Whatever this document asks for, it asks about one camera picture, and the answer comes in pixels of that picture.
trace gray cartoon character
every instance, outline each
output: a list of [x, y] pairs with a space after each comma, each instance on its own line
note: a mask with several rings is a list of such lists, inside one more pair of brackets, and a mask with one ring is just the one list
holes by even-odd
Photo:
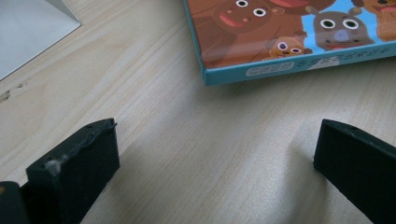
[[359, 7], [351, 8], [348, 13], [327, 11], [318, 12], [313, 7], [305, 10], [314, 18], [315, 40], [324, 50], [347, 49], [374, 44], [367, 27], [356, 16], [361, 14]]

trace black plastic piece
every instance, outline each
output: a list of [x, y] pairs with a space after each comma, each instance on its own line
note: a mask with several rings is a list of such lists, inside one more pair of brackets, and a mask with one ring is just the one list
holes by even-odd
[[396, 223], [395, 147], [325, 119], [314, 166], [374, 223]]
[[20, 186], [15, 182], [0, 182], [0, 223], [30, 223], [21, 196]]
[[[115, 127], [114, 119], [86, 125], [26, 169], [28, 182], [18, 204], [23, 201], [30, 223], [71, 224], [84, 218], [120, 167]], [[7, 205], [0, 201], [0, 206]]]

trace brown cartoon character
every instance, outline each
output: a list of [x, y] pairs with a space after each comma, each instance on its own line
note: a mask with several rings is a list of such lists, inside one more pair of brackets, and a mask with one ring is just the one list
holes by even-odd
[[312, 53], [312, 49], [306, 49], [295, 38], [288, 36], [274, 38], [272, 41], [269, 41], [267, 43], [267, 48], [270, 49], [270, 57], [266, 58], [265, 60], [288, 58]]
[[262, 42], [303, 32], [307, 5], [324, 9], [335, 0], [188, 0], [206, 68], [269, 57]]
[[376, 15], [376, 34], [383, 41], [396, 40], [396, 0], [352, 0]]
[[228, 0], [208, 10], [209, 15], [207, 10], [192, 14], [201, 57], [208, 67], [224, 60], [239, 35], [257, 30], [273, 15], [284, 12], [280, 7], [269, 7], [264, 0]]
[[359, 7], [351, 8], [348, 13], [319, 13], [313, 7], [306, 7], [306, 11], [315, 15], [315, 40], [317, 46], [324, 50], [346, 49], [374, 43], [365, 24], [356, 17], [361, 14]]
[[318, 10], [323, 10], [331, 6], [335, 0], [268, 0], [268, 4], [271, 7], [283, 7], [285, 14], [293, 15], [307, 15], [305, 7], [311, 6]]

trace game box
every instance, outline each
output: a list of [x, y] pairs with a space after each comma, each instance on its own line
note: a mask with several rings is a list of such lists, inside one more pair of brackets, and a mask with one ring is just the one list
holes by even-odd
[[396, 0], [184, 0], [207, 86], [396, 55]]

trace light wooden surface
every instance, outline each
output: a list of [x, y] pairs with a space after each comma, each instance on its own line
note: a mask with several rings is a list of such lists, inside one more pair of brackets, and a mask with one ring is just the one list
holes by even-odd
[[0, 82], [0, 180], [113, 117], [82, 223], [370, 223], [313, 169], [322, 119], [396, 145], [395, 58], [204, 86], [180, 0], [66, 0], [83, 25]]

